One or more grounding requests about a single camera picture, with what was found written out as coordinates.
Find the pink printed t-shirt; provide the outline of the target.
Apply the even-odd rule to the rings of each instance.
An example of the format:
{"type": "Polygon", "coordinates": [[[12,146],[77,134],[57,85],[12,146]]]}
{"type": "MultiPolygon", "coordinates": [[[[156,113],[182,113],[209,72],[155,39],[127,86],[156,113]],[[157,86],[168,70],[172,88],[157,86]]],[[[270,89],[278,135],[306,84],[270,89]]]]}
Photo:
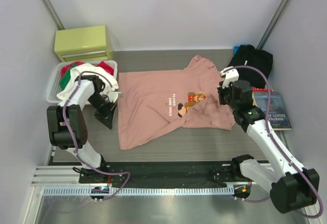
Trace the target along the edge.
{"type": "Polygon", "coordinates": [[[215,64],[200,55],[184,69],[120,73],[120,148],[130,150],[178,128],[231,130],[231,109],[219,102],[221,81],[215,64]]]}

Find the white plastic basket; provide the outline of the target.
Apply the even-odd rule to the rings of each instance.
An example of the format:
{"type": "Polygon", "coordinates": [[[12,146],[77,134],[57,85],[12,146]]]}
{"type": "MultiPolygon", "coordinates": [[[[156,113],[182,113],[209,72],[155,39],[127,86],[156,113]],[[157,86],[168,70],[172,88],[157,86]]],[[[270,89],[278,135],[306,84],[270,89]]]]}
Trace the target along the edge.
{"type": "MultiPolygon", "coordinates": [[[[113,76],[117,78],[118,75],[118,65],[114,60],[90,60],[89,63],[93,66],[98,65],[100,62],[104,61],[107,65],[111,66],[114,69],[113,76]]],[[[57,94],[62,91],[60,87],[60,81],[61,81],[61,70],[63,67],[66,67],[76,61],[68,61],[68,62],[61,62],[59,63],[55,69],[53,70],[49,83],[46,90],[46,96],[45,99],[50,104],[57,104],[60,102],[59,99],[57,99],[57,94]]]]}

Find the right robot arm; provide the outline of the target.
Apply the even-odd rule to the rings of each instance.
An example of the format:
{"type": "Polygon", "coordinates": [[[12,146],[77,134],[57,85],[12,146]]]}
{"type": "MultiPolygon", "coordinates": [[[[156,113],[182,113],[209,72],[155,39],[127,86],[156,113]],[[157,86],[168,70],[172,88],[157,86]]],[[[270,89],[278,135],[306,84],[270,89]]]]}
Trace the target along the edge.
{"type": "Polygon", "coordinates": [[[265,113],[253,105],[250,83],[221,81],[217,89],[219,102],[232,109],[236,123],[256,142],[271,165],[268,169],[250,155],[238,156],[233,159],[231,177],[236,181],[253,180],[269,194],[282,214],[314,204],[322,212],[318,172],[307,169],[278,138],[265,113]]]}

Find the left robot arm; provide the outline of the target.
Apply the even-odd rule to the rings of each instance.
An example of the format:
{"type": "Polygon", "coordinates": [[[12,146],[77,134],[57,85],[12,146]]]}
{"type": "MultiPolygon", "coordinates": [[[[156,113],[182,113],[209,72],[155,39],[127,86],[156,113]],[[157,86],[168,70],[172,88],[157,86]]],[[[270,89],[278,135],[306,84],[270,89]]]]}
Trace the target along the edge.
{"type": "Polygon", "coordinates": [[[113,115],[121,93],[110,80],[95,71],[83,71],[73,85],[73,90],[56,106],[47,108],[50,143],[71,153],[97,183],[103,183],[110,173],[103,156],[88,142],[88,130],[82,110],[86,103],[95,108],[95,118],[112,129],[113,115]]]}

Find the black folded t-shirt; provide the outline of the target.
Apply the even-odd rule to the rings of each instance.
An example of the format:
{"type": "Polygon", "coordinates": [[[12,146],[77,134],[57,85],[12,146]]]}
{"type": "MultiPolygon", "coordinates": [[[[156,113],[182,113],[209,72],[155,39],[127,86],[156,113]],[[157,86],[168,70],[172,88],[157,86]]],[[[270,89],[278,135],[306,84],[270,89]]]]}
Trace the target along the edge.
{"type": "MultiPolygon", "coordinates": [[[[273,65],[273,55],[267,51],[256,49],[252,45],[240,45],[232,57],[228,67],[246,65],[258,69],[268,78],[273,65]]],[[[266,83],[262,76],[252,69],[239,68],[239,79],[248,81],[251,87],[265,88],[266,83]]]]}

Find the blue folded garment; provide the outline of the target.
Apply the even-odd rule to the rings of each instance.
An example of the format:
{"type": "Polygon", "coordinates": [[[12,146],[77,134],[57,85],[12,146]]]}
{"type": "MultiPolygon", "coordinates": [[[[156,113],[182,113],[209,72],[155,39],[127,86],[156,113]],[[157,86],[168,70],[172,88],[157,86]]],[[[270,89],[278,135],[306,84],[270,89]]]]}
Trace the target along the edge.
{"type": "Polygon", "coordinates": [[[237,51],[239,50],[239,48],[240,48],[240,45],[234,46],[234,48],[233,48],[233,55],[235,55],[237,53],[237,51]]]}

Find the white t-shirt in basket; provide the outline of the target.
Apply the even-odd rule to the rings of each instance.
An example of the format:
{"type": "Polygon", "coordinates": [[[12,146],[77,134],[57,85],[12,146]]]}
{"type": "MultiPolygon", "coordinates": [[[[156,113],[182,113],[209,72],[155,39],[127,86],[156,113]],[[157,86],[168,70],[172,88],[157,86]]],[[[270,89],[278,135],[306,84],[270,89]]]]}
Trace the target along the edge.
{"type": "Polygon", "coordinates": [[[57,99],[63,101],[68,98],[70,93],[74,90],[75,82],[79,80],[79,76],[82,73],[82,78],[86,79],[91,76],[98,77],[104,83],[104,88],[100,92],[101,95],[106,95],[110,91],[116,91],[119,88],[117,79],[107,73],[104,69],[91,65],[90,63],[84,63],[83,65],[76,66],[70,70],[71,79],[66,88],[57,94],[57,99]]]}

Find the red green garment in basket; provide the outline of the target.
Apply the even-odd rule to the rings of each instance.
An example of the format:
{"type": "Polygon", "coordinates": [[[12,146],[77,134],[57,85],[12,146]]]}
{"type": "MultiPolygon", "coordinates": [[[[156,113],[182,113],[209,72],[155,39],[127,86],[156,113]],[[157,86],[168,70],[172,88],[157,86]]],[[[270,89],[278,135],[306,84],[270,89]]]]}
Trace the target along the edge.
{"type": "MultiPolygon", "coordinates": [[[[61,89],[65,89],[71,79],[70,70],[76,66],[80,66],[83,64],[84,64],[83,62],[77,61],[61,69],[61,80],[59,83],[61,89]]],[[[111,75],[114,74],[114,69],[110,65],[106,64],[104,61],[101,61],[99,64],[96,65],[96,67],[100,67],[104,69],[107,73],[111,75]]]]}

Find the dark blue book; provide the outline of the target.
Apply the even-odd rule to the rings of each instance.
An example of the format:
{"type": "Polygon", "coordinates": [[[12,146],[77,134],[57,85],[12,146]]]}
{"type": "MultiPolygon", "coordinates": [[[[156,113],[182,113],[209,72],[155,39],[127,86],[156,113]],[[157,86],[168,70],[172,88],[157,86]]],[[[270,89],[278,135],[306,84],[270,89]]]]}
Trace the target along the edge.
{"type": "MultiPolygon", "coordinates": [[[[253,104],[259,107],[264,113],[267,110],[268,93],[252,92],[253,104]]],[[[270,108],[268,120],[275,131],[285,131],[292,129],[288,115],[286,113],[283,100],[278,92],[270,93],[270,108]]]]}

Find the yellow-green drawer box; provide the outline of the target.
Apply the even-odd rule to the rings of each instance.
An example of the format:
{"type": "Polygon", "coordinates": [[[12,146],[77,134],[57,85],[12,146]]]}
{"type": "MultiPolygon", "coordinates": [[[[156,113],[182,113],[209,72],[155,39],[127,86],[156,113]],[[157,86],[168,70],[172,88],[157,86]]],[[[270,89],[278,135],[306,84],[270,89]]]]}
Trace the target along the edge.
{"type": "Polygon", "coordinates": [[[58,30],[54,52],[62,62],[112,60],[114,56],[105,25],[58,30]]]}

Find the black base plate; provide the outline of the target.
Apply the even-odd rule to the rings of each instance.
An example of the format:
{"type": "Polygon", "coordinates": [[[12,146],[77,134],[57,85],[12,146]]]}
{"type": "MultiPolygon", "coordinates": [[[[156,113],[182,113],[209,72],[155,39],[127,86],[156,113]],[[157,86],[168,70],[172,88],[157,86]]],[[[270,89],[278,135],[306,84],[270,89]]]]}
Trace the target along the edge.
{"type": "Polygon", "coordinates": [[[222,188],[232,182],[249,182],[238,176],[230,161],[184,161],[184,162],[110,162],[110,173],[104,176],[91,169],[74,168],[80,174],[79,183],[100,184],[111,180],[113,187],[120,187],[130,172],[125,188],[182,189],[182,188],[222,188]]]}

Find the aluminium frame rail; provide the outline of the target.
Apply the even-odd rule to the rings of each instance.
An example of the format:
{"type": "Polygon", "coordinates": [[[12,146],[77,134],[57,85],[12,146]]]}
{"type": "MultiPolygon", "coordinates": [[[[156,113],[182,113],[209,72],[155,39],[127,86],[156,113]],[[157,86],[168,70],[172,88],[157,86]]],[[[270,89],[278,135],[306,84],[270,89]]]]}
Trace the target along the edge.
{"type": "MultiPolygon", "coordinates": [[[[80,165],[39,166],[35,170],[32,182],[33,184],[39,184],[39,185],[43,184],[46,186],[84,184],[84,183],[79,183],[80,174],[74,168],[81,169],[82,167],[80,165]]],[[[122,175],[127,177],[126,180],[129,180],[131,173],[126,171],[123,172],[122,175]]],[[[237,184],[237,183],[246,183],[246,182],[232,182],[228,184],[237,184]]]]}

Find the right aluminium corner post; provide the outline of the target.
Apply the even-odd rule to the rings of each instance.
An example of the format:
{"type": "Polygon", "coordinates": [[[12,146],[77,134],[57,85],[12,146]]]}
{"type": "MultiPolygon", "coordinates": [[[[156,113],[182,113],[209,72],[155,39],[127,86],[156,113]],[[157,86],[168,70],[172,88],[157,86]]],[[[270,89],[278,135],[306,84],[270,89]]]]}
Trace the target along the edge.
{"type": "Polygon", "coordinates": [[[276,11],[274,12],[271,20],[269,21],[268,26],[266,27],[258,45],[257,49],[263,49],[266,45],[267,41],[269,40],[271,34],[273,33],[273,30],[277,26],[278,22],[281,20],[282,15],[286,11],[288,4],[291,2],[291,0],[281,0],[276,11]]]}

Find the aluminium corner post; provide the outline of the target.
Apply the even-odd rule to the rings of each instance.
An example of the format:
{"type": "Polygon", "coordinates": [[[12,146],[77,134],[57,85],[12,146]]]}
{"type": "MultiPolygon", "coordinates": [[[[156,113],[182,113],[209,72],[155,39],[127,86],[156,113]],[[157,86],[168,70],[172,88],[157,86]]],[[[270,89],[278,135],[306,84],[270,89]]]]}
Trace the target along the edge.
{"type": "Polygon", "coordinates": [[[278,22],[281,20],[282,15],[286,11],[288,4],[291,2],[291,0],[281,0],[276,11],[274,12],[271,20],[269,21],[268,26],[266,27],[258,45],[257,49],[263,49],[266,45],[267,41],[269,40],[271,34],[273,33],[273,30],[277,26],[278,22]]]}
{"type": "Polygon", "coordinates": [[[45,6],[47,12],[49,13],[51,19],[53,20],[57,30],[64,30],[64,26],[50,0],[41,0],[45,6]]]}

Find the left aluminium corner post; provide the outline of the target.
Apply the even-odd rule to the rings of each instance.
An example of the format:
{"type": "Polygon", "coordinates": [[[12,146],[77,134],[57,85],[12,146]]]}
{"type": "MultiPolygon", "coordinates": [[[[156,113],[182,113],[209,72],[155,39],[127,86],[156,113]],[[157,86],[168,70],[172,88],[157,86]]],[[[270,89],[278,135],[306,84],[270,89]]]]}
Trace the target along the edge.
{"type": "Polygon", "coordinates": [[[51,19],[53,20],[57,30],[64,30],[64,26],[50,0],[41,0],[45,6],[47,12],[49,13],[51,19]]]}

